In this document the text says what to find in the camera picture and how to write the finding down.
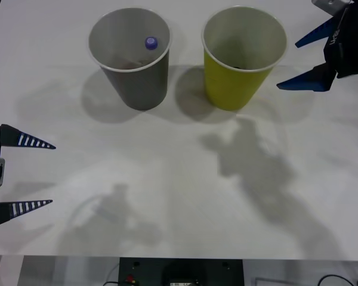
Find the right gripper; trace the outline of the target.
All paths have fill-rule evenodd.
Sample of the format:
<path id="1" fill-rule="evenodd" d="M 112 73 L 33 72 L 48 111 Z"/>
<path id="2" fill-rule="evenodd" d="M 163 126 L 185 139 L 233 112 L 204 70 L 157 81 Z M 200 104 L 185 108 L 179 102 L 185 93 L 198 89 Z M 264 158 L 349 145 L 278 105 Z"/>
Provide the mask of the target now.
<path id="1" fill-rule="evenodd" d="M 278 83 L 286 91 L 329 91 L 337 78 L 358 74 L 358 1 L 342 7 L 335 15 L 295 43 L 296 47 L 328 38 L 324 47 L 326 63 Z"/>

